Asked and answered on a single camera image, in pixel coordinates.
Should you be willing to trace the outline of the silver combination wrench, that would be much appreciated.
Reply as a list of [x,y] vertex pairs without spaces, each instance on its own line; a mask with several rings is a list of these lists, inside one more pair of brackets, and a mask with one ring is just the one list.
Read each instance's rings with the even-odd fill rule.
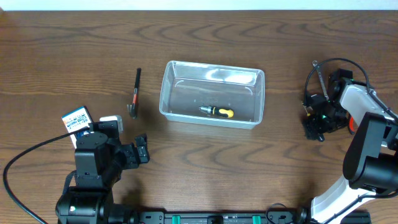
[[313,67],[314,67],[314,68],[316,69],[316,71],[317,71],[317,74],[318,74],[318,78],[319,78],[319,81],[320,81],[320,84],[321,84],[321,88],[322,88],[323,95],[324,95],[324,97],[326,98],[326,100],[328,101],[328,100],[329,100],[329,96],[328,96],[328,94],[327,94],[325,82],[324,82],[324,80],[323,80],[323,74],[322,74],[322,71],[321,71],[321,67],[318,65],[318,62],[317,62],[316,60],[313,60],[313,61],[312,61],[312,65],[313,65]]

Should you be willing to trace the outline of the stubby yellow black screwdriver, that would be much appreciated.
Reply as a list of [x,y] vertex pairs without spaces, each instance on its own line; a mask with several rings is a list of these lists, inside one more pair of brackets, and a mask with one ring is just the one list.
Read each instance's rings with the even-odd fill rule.
[[223,118],[232,118],[234,116],[234,111],[230,109],[224,109],[217,106],[201,106],[199,110],[206,114],[211,114],[214,116],[219,116]]

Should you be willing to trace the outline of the thin black precision screwdriver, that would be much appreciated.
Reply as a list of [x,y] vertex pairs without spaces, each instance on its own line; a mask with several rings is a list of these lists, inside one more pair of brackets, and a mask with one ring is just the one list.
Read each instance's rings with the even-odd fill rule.
[[304,104],[304,102],[302,102],[302,105],[303,105],[303,108],[304,108],[304,110],[305,110],[306,115],[307,115],[307,116],[311,116],[311,113],[310,113],[310,111],[309,111],[309,107],[306,106],[306,105]]

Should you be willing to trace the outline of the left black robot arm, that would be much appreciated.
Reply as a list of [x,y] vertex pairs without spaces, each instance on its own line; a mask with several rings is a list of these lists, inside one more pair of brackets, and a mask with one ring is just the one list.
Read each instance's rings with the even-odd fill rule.
[[112,188],[124,170],[137,169],[150,160],[147,135],[121,144],[119,134],[99,131],[77,140],[76,170],[65,179],[55,213],[59,223],[139,223],[136,211],[114,203]]

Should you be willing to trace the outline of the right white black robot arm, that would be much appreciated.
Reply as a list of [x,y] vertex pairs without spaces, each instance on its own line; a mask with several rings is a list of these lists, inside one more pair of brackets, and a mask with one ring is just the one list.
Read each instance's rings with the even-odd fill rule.
[[374,199],[397,196],[397,116],[370,85],[338,69],[324,94],[306,95],[307,139],[323,142],[325,133],[348,128],[353,140],[345,154],[342,176],[296,216],[297,223],[342,223],[356,208]]

